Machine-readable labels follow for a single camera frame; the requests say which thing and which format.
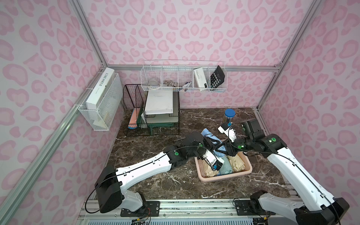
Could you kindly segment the cream umbrella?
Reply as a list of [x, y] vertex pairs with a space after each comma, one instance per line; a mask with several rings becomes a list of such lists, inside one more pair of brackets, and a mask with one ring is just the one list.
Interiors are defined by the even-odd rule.
[[245, 170], [245, 163], [239, 155], [236, 155], [234, 157], [228, 156], [227, 158], [234, 173], [242, 172]]
[[210, 178], [217, 176], [219, 174], [219, 171], [215, 170], [213, 171], [212, 168], [206, 163], [205, 160], [201, 161], [202, 165], [202, 177]]

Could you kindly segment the pink plastic storage box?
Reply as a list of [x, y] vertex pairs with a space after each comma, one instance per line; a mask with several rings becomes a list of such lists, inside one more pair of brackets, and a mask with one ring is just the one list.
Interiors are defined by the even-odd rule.
[[241, 172], [235, 172], [232, 174], [214, 176], [214, 177], [209, 177], [209, 178], [205, 177], [205, 175], [204, 175], [202, 160], [195, 158], [197, 174], [198, 174], [200, 181], [204, 182], [204, 183], [217, 182], [217, 181], [221, 181], [221, 180], [228, 180], [228, 179], [233, 179], [233, 178], [237, 178], [240, 176], [245, 176], [245, 175], [251, 174], [253, 171], [253, 167], [252, 167], [248, 157], [245, 156], [243, 154], [243, 152], [238, 152], [238, 156], [243, 160], [244, 165], [245, 165], [245, 170], [243, 170]]

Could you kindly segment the mint green umbrella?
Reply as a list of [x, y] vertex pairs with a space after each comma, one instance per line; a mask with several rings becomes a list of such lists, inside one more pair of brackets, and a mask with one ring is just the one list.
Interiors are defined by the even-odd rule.
[[233, 173], [233, 168], [232, 168], [232, 166], [230, 164], [230, 161], [229, 161], [228, 157], [223, 156], [221, 159], [224, 160], [224, 163], [223, 163], [222, 167], [219, 170], [220, 175], [232, 174]]

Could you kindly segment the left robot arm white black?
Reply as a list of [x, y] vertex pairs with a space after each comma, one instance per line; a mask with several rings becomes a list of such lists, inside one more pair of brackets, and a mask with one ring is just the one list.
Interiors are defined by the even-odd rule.
[[148, 205], [144, 195], [129, 188], [154, 175], [181, 167], [192, 158], [204, 160], [211, 170], [217, 171], [223, 161], [214, 154], [214, 149], [210, 138], [195, 131], [145, 161], [119, 168], [106, 166], [94, 185], [98, 212], [108, 213], [122, 208], [136, 214], [142, 213]]

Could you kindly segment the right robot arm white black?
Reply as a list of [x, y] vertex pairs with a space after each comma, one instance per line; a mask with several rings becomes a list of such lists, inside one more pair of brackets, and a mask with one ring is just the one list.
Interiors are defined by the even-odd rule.
[[250, 197], [249, 209], [256, 213], [273, 212], [299, 225], [337, 225], [350, 208], [342, 197], [322, 187], [292, 154], [287, 144], [276, 134], [266, 135], [258, 120], [245, 121], [241, 125], [246, 137], [237, 137], [231, 123], [223, 123], [219, 132], [228, 140], [224, 142], [226, 153], [257, 152], [268, 159], [290, 182], [301, 201], [292, 201], [260, 190]]

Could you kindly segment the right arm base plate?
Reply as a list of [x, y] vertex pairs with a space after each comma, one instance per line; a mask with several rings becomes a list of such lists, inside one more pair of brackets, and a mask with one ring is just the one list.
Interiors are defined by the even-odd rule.
[[273, 216], [276, 215], [270, 211], [264, 211], [262, 209], [253, 209], [250, 205], [250, 200], [247, 199], [233, 199], [233, 206], [236, 209], [238, 216]]

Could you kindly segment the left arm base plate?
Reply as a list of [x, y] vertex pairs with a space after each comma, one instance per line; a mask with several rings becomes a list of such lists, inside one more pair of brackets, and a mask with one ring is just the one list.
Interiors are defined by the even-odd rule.
[[144, 206], [135, 212], [127, 209], [121, 210], [121, 217], [158, 217], [160, 210], [160, 201], [147, 201]]

